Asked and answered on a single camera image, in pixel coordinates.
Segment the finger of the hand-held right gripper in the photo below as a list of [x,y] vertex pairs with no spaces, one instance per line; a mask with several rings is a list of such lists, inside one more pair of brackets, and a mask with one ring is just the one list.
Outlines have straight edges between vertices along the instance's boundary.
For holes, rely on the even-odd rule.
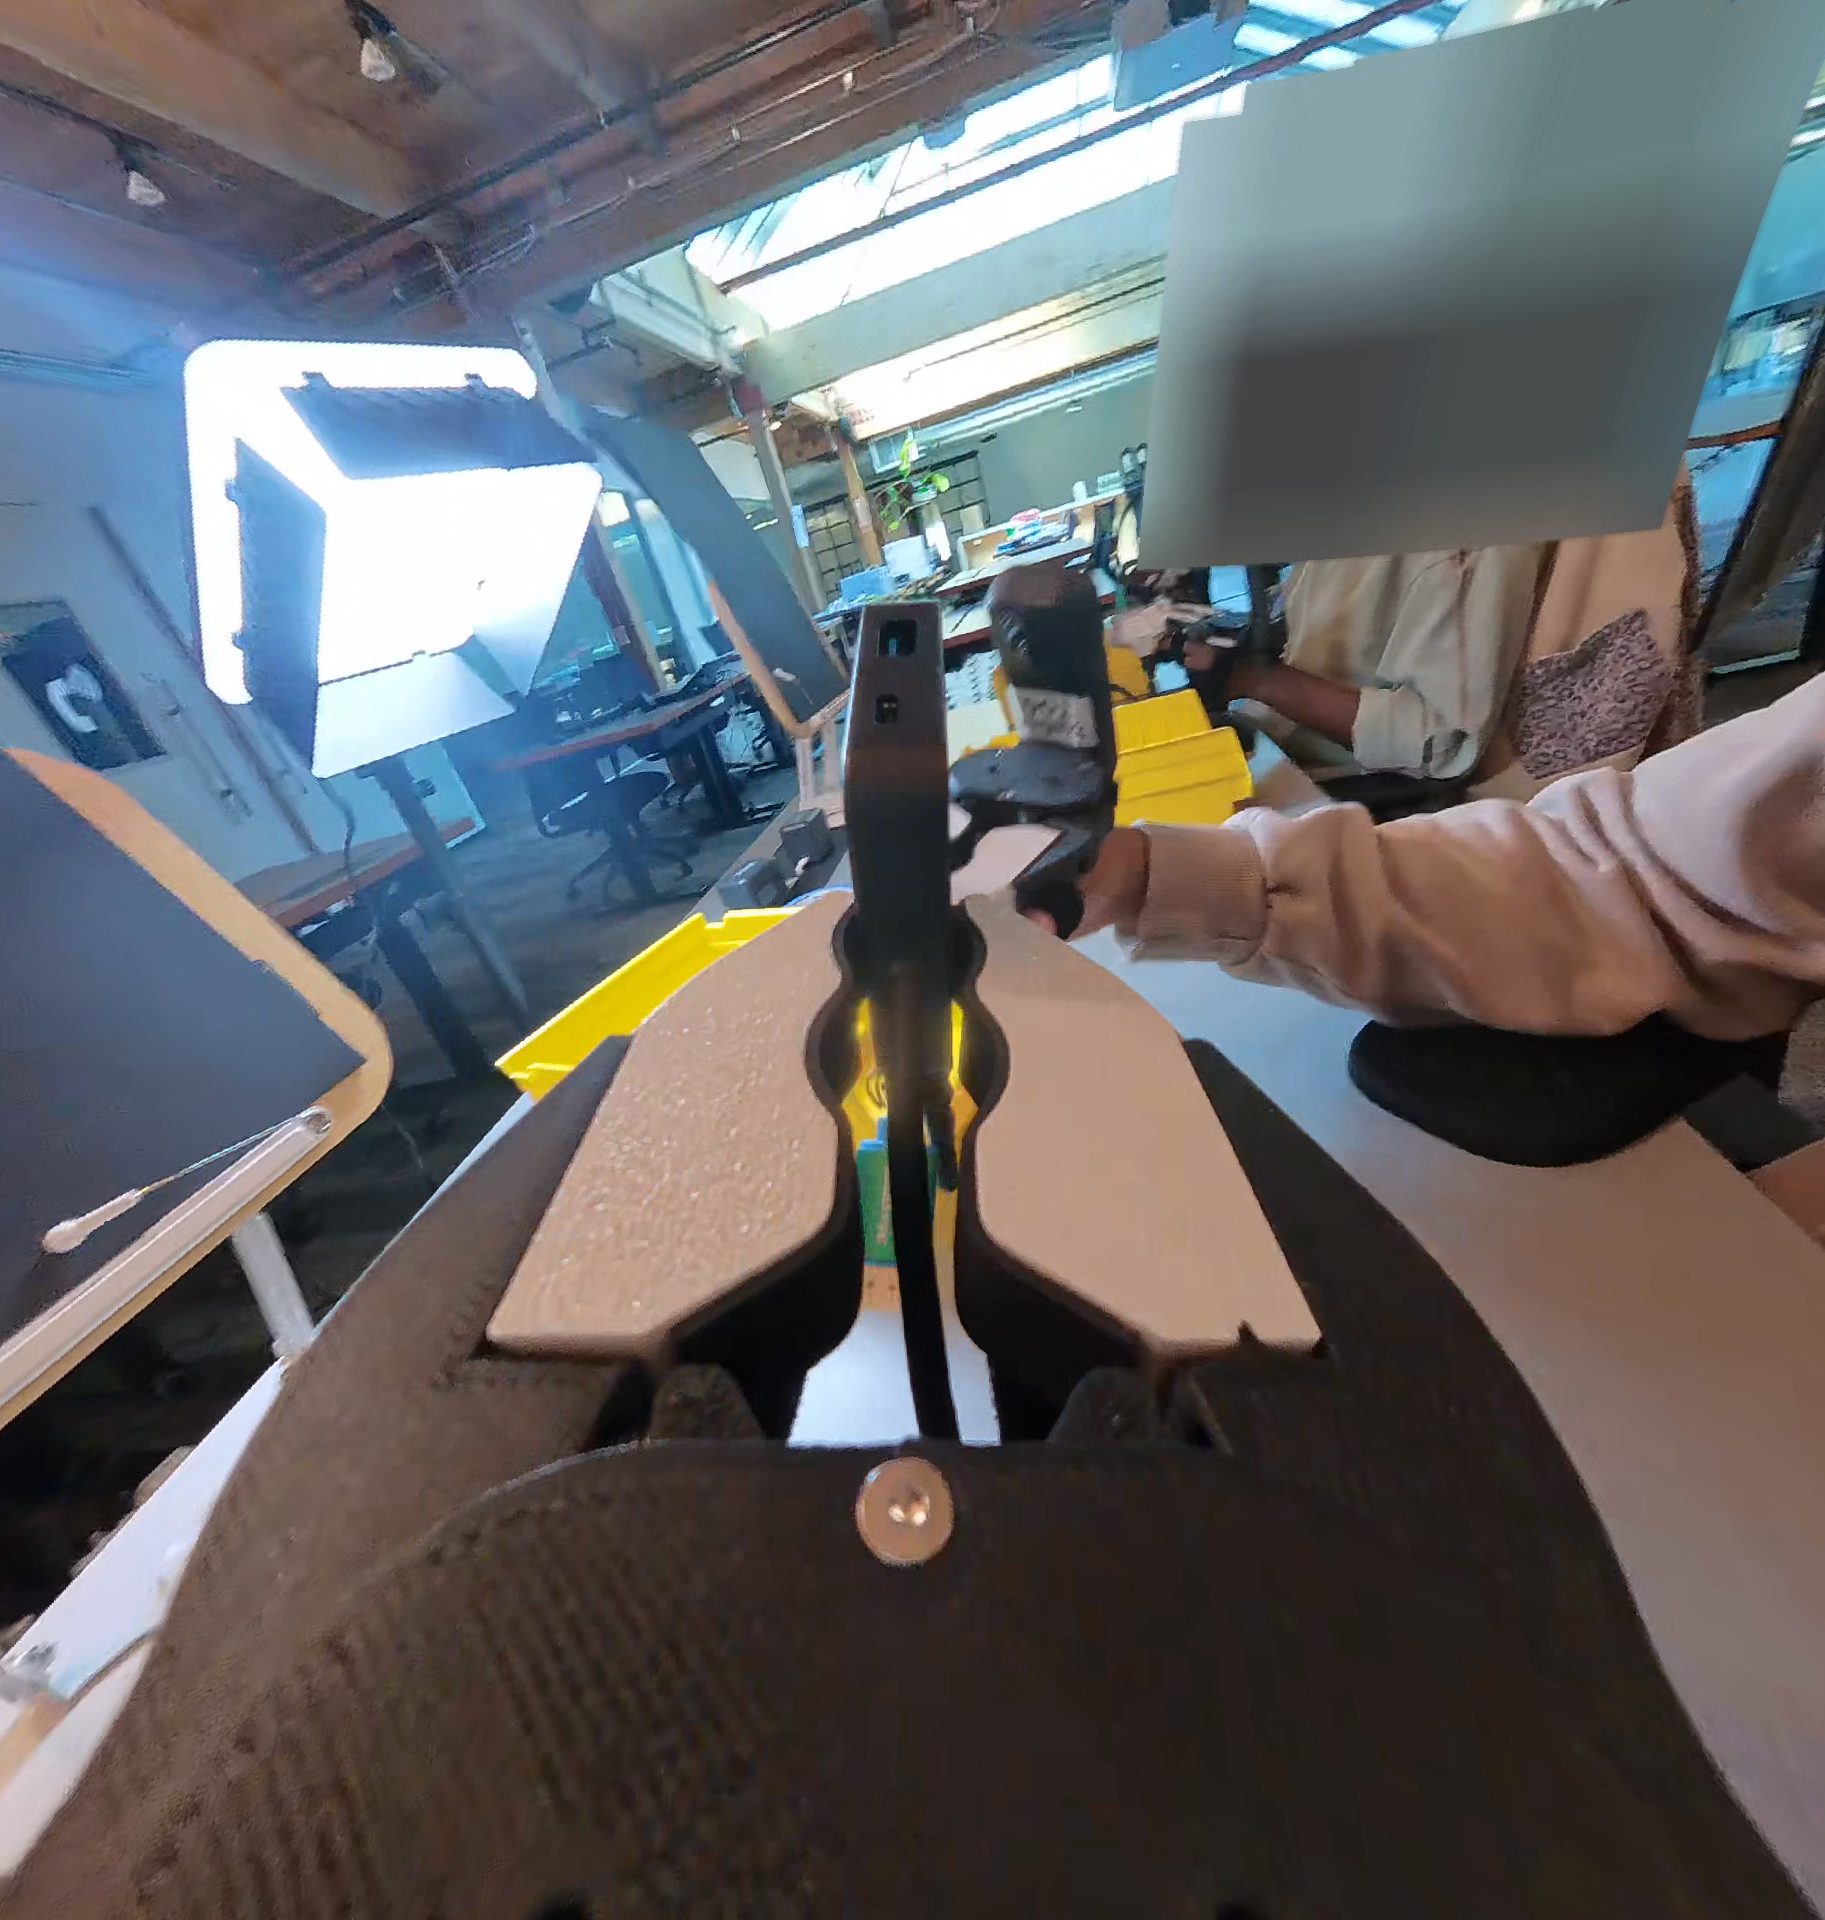
[[1069,901],[1069,831],[1004,825],[972,840],[950,876],[950,906],[1056,908]]

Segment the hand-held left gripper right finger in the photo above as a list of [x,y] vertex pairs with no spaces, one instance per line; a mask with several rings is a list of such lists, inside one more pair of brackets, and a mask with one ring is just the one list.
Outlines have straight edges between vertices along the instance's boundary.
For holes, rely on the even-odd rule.
[[1320,1321],[1182,1031],[1004,901],[971,901],[957,1308],[992,1369],[1186,1369]]

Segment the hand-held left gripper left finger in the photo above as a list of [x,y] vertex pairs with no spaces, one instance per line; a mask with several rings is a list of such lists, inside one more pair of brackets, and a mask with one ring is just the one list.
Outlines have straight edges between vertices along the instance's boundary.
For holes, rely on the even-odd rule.
[[833,1233],[850,1144],[809,1042],[849,982],[849,908],[814,896],[643,1020],[494,1311],[494,1349],[675,1363]]

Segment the black HDMI switch box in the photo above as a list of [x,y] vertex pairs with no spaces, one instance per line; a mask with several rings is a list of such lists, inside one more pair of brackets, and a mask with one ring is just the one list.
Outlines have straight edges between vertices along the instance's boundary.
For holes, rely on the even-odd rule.
[[856,977],[896,1047],[950,1034],[950,756],[945,632],[934,601],[873,603],[849,709],[849,860]]

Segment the yellow plastic bin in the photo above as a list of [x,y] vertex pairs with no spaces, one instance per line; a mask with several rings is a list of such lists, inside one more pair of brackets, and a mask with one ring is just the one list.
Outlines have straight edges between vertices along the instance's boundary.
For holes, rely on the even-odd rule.
[[1254,767],[1193,689],[1114,704],[1114,825],[1227,825],[1254,804]]
[[584,1140],[580,1183],[627,1202],[709,1197],[780,1210],[790,1182],[827,1183],[827,1144],[850,1147],[887,1101],[850,1116],[875,1062],[849,970],[850,886],[769,915],[687,916],[643,962],[503,1060],[518,1090],[551,1095],[602,1040],[631,1040],[614,1105]]

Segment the another person's forearm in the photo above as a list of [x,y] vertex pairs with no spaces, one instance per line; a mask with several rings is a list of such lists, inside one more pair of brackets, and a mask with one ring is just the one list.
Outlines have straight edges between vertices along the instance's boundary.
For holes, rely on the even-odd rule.
[[1210,709],[1260,704],[1334,749],[1356,749],[1356,685],[1341,685],[1289,661],[1260,661],[1252,644],[1220,644],[1213,636],[1186,636],[1182,661],[1210,692]]

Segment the person's right forearm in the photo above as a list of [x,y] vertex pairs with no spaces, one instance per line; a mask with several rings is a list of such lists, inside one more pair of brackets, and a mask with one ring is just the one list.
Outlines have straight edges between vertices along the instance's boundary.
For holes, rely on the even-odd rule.
[[1210,962],[1392,1024],[1708,1040],[1825,1000],[1825,668],[1627,772],[1375,825],[1153,825],[1136,962]]

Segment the person's right hand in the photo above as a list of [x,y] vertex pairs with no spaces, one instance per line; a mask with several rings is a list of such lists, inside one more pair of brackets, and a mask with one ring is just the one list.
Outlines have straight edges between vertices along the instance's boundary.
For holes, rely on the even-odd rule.
[[1144,937],[1145,901],[1153,901],[1153,850],[1155,840],[1145,825],[1127,825],[1105,832],[1093,869],[1076,882],[1081,915],[1073,942],[1114,930],[1122,942]]

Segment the potted plant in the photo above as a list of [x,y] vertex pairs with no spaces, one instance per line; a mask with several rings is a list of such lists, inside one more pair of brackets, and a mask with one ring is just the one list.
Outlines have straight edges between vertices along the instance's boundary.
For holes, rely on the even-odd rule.
[[873,465],[864,496],[881,543],[928,537],[950,553],[965,537],[965,506],[983,506],[972,445],[900,428],[863,445],[863,452]]

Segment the black office chair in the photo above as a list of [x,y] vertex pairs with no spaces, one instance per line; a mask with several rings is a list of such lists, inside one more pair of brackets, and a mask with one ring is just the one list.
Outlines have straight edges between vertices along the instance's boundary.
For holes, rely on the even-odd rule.
[[631,762],[602,772],[593,756],[540,757],[518,772],[533,825],[546,841],[593,840],[599,850],[566,882],[566,901],[593,916],[638,915],[650,906],[696,906],[691,832],[650,832],[645,804],[670,791],[670,777]]

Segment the black foam pad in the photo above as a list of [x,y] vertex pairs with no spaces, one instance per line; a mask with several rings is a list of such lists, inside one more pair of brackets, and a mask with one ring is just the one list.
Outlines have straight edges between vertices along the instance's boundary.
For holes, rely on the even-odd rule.
[[1818,1135],[1783,1095],[1790,1034],[1703,1040],[1652,1017],[1624,1034],[1365,1020],[1353,1086],[1392,1120],[1496,1167],[1598,1167],[1692,1123],[1726,1167],[1765,1171]]

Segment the white tipped pin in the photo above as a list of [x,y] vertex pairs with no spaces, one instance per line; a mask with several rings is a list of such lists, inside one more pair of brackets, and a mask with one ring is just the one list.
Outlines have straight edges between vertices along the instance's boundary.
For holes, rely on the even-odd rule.
[[292,1116],[251,1140],[239,1140],[204,1162],[188,1162],[152,1183],[122,1191],[106,1202],[63,1216],[39,1237],[42,1254],[75,1254],[88,1237],[101,1237],[106,1222],[125,1216],[132,1210],[139,1210],[147,1197],[163,1194],[163,1191],[188,1191],[192,1182],[212,1171],[212,1182],[195,1183],[195,1194],[226,1191],[226,1183],[243,1183],[243,1191],[264,1191],[276,1171],[299,1167],[316,1147],[322,1147],[336,1135],[336,1120],[316,1105],[305,1116]]

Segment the black panel with wooden rim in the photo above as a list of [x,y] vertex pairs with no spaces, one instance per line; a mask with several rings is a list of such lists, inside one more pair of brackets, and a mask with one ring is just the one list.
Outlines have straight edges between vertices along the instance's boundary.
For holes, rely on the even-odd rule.
[[380,1017],[147,804],[0,749],[0,1342],[104,1258],[51,1222],[311,1105],[342,1147],[391,1083]]

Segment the bright softbox light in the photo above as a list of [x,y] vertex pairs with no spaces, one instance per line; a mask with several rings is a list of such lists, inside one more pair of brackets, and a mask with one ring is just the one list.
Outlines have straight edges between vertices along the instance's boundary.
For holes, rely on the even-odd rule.
[[185,445],[205,689],[311,777],[529,696],[602,472],[518,349],[204,342]]

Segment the dark wall poster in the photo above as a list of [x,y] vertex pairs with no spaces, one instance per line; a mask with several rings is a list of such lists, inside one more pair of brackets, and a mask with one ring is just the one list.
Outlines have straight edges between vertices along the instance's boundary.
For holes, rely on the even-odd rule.
[[154,726],[70,603],[0,607],[0,668],[88,772],[125,772],[163,757]]

